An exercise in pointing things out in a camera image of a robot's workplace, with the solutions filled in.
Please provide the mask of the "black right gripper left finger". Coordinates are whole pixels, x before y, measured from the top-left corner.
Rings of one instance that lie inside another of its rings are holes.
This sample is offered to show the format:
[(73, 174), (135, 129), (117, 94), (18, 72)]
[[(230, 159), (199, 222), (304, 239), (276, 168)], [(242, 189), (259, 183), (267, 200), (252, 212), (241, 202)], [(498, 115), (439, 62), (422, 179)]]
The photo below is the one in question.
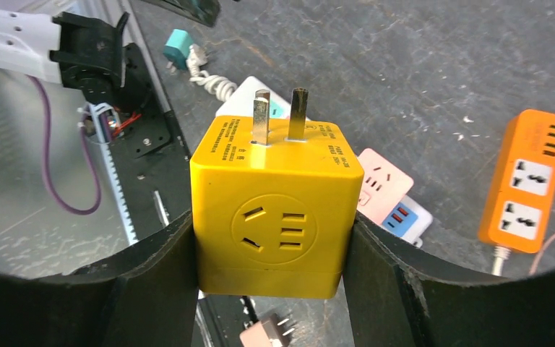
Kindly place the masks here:
[(0, 346), (190, 346), (192, 215), (69, 275), (0, 273)]

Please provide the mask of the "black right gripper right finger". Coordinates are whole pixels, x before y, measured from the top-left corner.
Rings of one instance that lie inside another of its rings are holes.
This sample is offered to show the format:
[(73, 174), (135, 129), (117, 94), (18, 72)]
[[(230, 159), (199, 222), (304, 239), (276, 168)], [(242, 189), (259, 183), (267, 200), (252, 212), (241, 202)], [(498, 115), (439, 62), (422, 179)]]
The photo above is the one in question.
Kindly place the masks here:
[(357, 346), (555, 346), (555, 270), (481, 273), (358, 214), (343, 283)]

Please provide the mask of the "white multicolour power strip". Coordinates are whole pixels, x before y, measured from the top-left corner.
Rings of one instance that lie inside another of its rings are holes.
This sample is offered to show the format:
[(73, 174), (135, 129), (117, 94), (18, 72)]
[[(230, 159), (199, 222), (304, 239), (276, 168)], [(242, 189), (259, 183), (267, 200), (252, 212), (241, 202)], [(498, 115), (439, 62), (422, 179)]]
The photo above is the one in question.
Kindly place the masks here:
[[(271, 92), (270, 118), (288, 119), (290, 102), (258, 80), (247, 77), (232, 96), (215, 112), (215, 116), (252, 116), (252, 105), (247, 100), (252, 92), (267, 89)], [(431, 225), (432, 214), (406, 193), (413, 187), (413, 179), (371, 148), (358, 156), (365, 177), (358, 198), (357, 209), (371, 222), (400, 237), (415, 247), (423, 244), (421, 235)]]

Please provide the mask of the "yellow cube socket adapter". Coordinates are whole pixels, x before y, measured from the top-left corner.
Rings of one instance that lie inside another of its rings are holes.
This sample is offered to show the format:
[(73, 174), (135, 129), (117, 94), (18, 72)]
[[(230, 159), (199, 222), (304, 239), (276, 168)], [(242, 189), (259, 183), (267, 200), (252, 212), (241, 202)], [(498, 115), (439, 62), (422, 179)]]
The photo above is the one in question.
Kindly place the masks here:
[(199, 288), (206, 294), (330, 299), (340, 282), (363, 169), (336, 124), (288, 119), (258, 90), (252, 116), (214, 118), (190, 160)]

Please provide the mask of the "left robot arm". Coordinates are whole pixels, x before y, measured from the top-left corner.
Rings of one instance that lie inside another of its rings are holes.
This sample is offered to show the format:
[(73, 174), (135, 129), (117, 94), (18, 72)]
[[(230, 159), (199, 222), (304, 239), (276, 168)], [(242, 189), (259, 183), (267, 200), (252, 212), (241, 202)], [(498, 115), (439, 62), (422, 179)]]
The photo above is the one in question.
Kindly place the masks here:
[(29, 14), (0, 9), (0, 69), (64, 87), (106, 93), (125, 85), (124, 12), (112, 26), (62, 12)]

